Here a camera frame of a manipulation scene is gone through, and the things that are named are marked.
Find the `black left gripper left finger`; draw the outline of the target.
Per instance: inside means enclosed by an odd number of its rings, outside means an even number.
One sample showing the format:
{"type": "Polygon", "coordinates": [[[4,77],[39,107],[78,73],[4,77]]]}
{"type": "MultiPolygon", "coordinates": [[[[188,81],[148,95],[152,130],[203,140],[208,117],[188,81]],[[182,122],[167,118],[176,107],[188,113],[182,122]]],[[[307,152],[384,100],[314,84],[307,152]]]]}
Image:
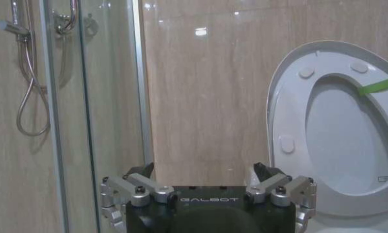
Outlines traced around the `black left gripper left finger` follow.
{"type": "Polygon", "coordinates": [[[136,166],[123,176],[100,183],[100,210],[115,230],[150,229],[158,218],[176,210],[176,190],[151,178],[154,163],[136,166]]]}

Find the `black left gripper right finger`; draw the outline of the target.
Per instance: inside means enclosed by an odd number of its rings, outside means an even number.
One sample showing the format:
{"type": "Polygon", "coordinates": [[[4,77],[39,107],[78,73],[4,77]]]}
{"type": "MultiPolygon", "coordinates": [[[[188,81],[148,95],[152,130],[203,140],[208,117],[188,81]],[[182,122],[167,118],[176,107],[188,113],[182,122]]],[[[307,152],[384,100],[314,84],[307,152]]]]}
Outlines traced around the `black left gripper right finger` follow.
{"type": "Polygon", "coordinates": [[[246,186],[248,208],[267,208],[274,230],[306,230],[316,215],[318,184],[311,177],[292,178],[279,168],[255,163],[258,183],[246,186]]]}

